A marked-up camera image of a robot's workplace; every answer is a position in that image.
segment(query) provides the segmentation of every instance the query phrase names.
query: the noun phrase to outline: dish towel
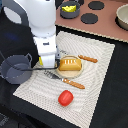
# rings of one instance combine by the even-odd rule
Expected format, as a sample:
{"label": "dish towel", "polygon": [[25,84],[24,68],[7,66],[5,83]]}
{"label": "dish towel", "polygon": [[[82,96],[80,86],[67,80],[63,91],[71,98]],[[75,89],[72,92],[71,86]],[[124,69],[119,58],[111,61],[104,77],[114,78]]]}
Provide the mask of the dish towel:
{"label": "dish towel", "polygon": [[[82,74],[71,79],[84,85],[85,89],[78,89],[60,80],[50,79],[44,75],[43,70],[39,70],[33,71],[31,78],[21,84],[14,95],[76,126],[89,128],[115,45],[63,31],[57,35],[56,43],[60,51],[98,60],[97,63],[84,60]],[[34,68],[37,67],[41,67],[39,62]],[[58,97],[64,90],[69,90],[74,96],[67,107],[62,107],[58,103]]]}

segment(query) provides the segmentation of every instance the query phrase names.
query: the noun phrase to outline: gray bowl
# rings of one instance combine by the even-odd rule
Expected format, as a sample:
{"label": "gray bowl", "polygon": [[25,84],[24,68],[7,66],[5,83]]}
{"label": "gray bowl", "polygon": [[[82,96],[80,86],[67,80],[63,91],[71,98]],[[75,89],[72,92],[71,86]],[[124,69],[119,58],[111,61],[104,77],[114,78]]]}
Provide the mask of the gray bowl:
{"label": "gray bowl", "polygon": [[[62,10],[62,7],[74,6],[74,5],[76,5],[76,11],[74,11],[74,12],[65,12]],[[80,4],[78,2],[67,1],[60,5],[60,15],[66,19],[73,19],[73,18],[77,17],[79,14],[80,14]]]}
{"label": "gray bowl", "polygon": [[116,11],[116,15],[120,26],[128,30],[128,4],[119,7]]}

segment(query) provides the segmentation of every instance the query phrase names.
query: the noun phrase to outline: black cable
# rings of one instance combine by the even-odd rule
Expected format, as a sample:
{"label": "black cable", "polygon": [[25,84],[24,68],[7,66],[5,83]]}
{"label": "black cable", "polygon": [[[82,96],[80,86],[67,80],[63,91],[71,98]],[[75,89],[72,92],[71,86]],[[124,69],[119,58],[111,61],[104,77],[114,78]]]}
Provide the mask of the black cable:
{"label": "black cable", "polygon": [[11,66],[12,68],[14,68],[14,69],[16,69],[16,70],[20,70],[20,71],[34,71],[34,70],[46,70],[46,69],[57,69],[58,67],[59,67],[59,60],[57,60],[57,62],[58,62],[58,64],[57,64],[57,67],[55,67],[55,68],[30,68],[30,69],[21,69],[21,68],[18,68],[18,67],[16,67],[16,66],[14,66],[14,65],[12,65],[10,62],[8,62],[8,60],[7,59],[5,59],[5,57],[4,57],[4,55],[2,54],[2,52],[0,51],[0,55],[2,56],[2,58],[4,59],[4,61],[9,65],[9,66]]}

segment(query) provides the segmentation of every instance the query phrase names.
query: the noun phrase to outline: table surface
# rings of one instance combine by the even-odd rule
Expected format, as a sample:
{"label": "table surface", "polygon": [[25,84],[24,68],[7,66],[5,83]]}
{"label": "table surface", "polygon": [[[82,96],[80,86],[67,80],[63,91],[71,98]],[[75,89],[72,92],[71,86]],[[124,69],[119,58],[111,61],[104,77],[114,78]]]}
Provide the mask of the table surface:
{"label": "table surface", "polygon": [[[61,3],[61,0],[56,0],[56,7]],[[127,128],[128,44],[57,26],[56,33],[58,34],[60,30],[115,44],[115,50],[105,76],[90,128]],[[4,14],[0,16],[0,50],[5,58],[14,54],[26,55],[30,53],[33,57],[32,66],[38,61],[38,53],[33,43],[30,28],[10,22]],[[78,128],[48,111],[13,96],[18,86],[11,85],[0,78],[0,104],[29,115],[52,128]]]}

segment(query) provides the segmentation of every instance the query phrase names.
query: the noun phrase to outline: pot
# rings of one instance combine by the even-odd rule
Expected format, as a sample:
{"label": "pot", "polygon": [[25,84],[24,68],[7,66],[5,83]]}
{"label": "pot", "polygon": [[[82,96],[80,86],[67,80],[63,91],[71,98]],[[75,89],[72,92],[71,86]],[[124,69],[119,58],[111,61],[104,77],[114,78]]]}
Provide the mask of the pot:
{"label": "pot", "polygon": [[[12,66],[20,69],[30,69],[32,56],[28,53],[24,55],[13,55],[6,59]],[[21,71],[14,69],[4,60],[0,67],[1,77],[6,79],[11,84],[22,84],[27,81],[32,74],[32,71]]]}

